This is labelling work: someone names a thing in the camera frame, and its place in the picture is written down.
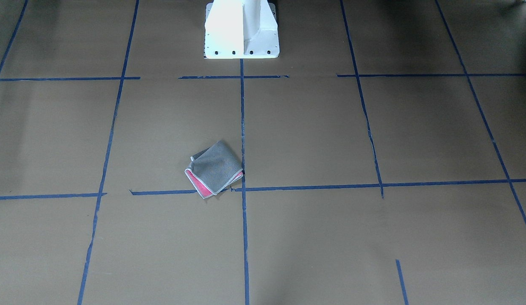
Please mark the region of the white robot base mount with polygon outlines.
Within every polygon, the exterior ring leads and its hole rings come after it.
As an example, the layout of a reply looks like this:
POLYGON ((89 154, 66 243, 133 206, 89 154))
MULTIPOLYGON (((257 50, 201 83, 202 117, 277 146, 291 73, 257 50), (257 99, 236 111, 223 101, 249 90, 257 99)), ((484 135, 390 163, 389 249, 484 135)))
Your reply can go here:
POLYGON ((214 0, 206 5, 204 27, 205 58, 279 57, 274 0, 214 0))

